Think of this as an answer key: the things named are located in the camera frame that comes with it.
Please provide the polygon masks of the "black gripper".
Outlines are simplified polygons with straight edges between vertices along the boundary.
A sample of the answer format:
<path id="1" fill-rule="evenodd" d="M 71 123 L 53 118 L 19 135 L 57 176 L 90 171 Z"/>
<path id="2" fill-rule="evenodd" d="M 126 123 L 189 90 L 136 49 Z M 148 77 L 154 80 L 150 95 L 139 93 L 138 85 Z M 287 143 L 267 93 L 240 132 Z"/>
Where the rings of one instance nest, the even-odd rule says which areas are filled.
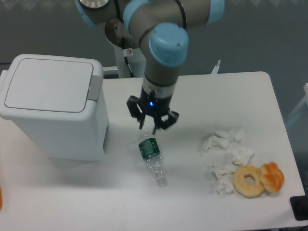
<path id="1" fill-rule="evenodd" d="M 132 118 L 139 123 L 139 129 L 144 126 L 145 115 L 154 118 L 154 129 L 152 134 L 157 130 L 166 130 L 178 120 L 179 113 L 169 110 L 169 104 L 172 96 L 161 96 L 158 91 L 151 90 L 147 93 L 141 90 L 140 98 L 130 96 L 127 101 L 127 107 Z"/>

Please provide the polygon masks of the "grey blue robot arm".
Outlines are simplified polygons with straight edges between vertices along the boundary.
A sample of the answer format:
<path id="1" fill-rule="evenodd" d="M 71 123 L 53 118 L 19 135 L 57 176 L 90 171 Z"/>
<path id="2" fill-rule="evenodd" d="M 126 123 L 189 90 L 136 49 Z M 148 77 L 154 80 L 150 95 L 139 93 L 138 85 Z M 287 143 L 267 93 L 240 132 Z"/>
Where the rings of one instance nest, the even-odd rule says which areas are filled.
<path id="1" fill-rule="evenodd" d="M 169 107 L 189 46 L 187 29 L 219 20 L 222 0 L 77 0 L 83 20 L 92 26 L 118 20 L 141 50 L 146 65 L 140 97 L 130 96 L 129 112 L 141 126 L 146 116 L 154 129 L 167 129 L 179 114 Z"/>

